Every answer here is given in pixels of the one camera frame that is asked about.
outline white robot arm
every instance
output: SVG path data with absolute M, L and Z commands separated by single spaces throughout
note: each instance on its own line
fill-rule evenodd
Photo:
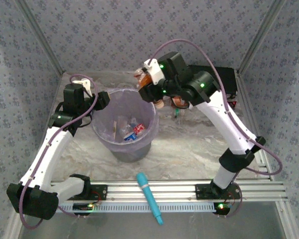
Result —
M 73 196 L 78 199 L 91 197 L 91 183 L 87 176 L 73 174 L 55 186 L 51 186 L 51 178 L 57 160 L 81 126 L 82 116 L 90 116 L 90 110 L 104 109 L 110 98 L 107 92 L 99 92 L 96 99 L 90 91 L 89 80 L 73 81 L 65 87 L 63 95 L 64 102 L 50 118 L 45 140 L 32 165 L 18 184 L 10 183 L 7 188 L 6 193 L 18 213 L 48 220 L 65 200 Z
M 136 71 L 136 77 L 143 100 L 157 103 L 164 96 L 180 96 L 203 112 L 223 135 L 229 148 L 219 159 L 220 168 L 211 181 L 211 189 L 217 196 L 224 194 L 239 171 L 252 162 L 254 153 L 259 150 L 249 139 L 263 145 L 264 138 L 251 133 L 229 107 L 235 122 L 249 137 L 246 138 L 229 118 L 218 82 L 207 72 L 193 75 L 178 52 L 167 53 L 158 60 L 149 59 L 141 70 L 143 72 Z

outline trash can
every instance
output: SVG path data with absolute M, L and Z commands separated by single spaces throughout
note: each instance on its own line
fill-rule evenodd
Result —
M 110 92 L 110 103 L 105 109 L 93 112 L 92 127 L 100 142 L 123 162 L 136 162 L 150 150 L 151 142 L 158 133 L 158 114 L 153 103 L 142 100 L 135 89 L 119 89 Z M 124 141 L 115 130 L 118 118 L 135 117 L 143 123 L 146 131 L 133 141 Z

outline wall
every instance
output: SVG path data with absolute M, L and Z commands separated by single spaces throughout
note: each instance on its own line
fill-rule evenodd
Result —
M 299 0 L 287 1 L 243 79 L 261 131 L 283 160 L 276 179 L 287 183 L 299 224 Z
M 136 69 L 162 43 L 186 38 L 217 66 L 238 68 L 271 0 L 33 0 L 34 15 L 65 71 Z M 189 64 L 205 64 L 175 45 Z
M 58 77 L 12 1 L 0 1 L 0 238 L 11 213 L 9 183 L 40 144 Z

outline blue pen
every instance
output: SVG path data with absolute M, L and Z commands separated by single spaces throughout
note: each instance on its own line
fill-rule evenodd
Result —
M 150 190 L 148 179 L 146 178 L 144 173 L 139 173 L 136 176 L 136 179 L 139 183 L 139 186 L 142 188 L 146 200 L 148 201 L 149 207 L 156 218 L 158 224 L 163 225 L 163 219 L 161 218 L 161 213 L 158 208 L 158 205 L 153 197 L 153 193 Z

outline table surface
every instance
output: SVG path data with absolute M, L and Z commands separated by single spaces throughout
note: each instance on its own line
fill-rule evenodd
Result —
M 132 72 L 94 72 L 98 90 L 135 87 Z M 69 83 L 64 74 L 55 102 L 63 101 L 63 89 Z M 242 118 L 239 105 L 237 115 Z M 97 139 L 91 126 L 80 128 L 57 163 L 52 180 L 65 180 L 73 173 L 87 175 L 91 180 L 135 180 L 144 172 L 150 180 L 208 179 L 219 168 L 219 157 L 228 148 L 220 132 L 196 108 L 186 110 L 181 119 L 166 119 L 160 114 L 159 133 L 148 155 L 139 162 L 118 161 Z M 255 160 L 251 164 L 257 169 Z M 240 178 L 256 175 L 242 170 Z

